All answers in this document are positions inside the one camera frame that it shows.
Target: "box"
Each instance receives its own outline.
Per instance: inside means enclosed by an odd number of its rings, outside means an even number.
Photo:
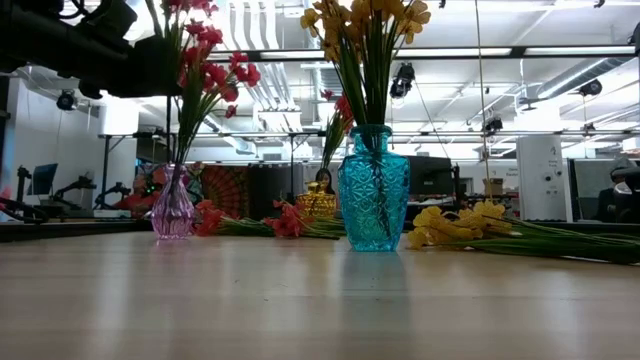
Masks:
[[[487,179],[482,179],[484,183],[484,194],[489,195],[489,187],[487,187]],[[491,195],[502,195],[502,184],[504,184],[504,179],[502,178],[491,178],[489,179],[490,187],[491,187]]]

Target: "woman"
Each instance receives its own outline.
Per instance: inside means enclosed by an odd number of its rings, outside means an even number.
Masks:
[[[318,170],[318,172],[316,173],[316,181],[319,183],[323,181],[327,182],[327,188],[324,190],[325,194],[330,194],[330,195],[336,194],[336,192],[333,191],[333,188],[331,185],[331,173],[329,172],[329,169],[322,168]]]

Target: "person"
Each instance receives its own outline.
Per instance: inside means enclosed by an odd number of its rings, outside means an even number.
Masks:
[[[613,173],[626,169],[624,167],[617,167],[609,173],[611,181],[614,183],[613,187],[624,182],[624,176],[613,176]],[[616,204],[613,196],[613,187],[600,191],[598,195],[598,212],[594,217],[594,220],[602,222],[613,223],[616,222]]]
[[[327,168],[322,168],[316,173],[317,182],[327,181],[327,188],[324,190],[325,194],[335,195],[336,192],[333,190],[331,180],[331,172],[329,172],[329,169]]]

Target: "vase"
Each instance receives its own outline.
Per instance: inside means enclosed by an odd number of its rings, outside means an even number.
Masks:
[[[409,200],[409,161],[387,151],[388,126],[357,126],[349,136],[355,153],[338,173],[349,242],[356,251],[394,251]]]
[[[195,209],[184,185],[184,165],[166,165],[167,179],[151,211],[151,223],[158,240],[182,240],[190,235]]]

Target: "white appliance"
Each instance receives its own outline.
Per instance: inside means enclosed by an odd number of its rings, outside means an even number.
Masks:
[[[522,220],[567,220],[560,136],[520,137],[517,142]]]

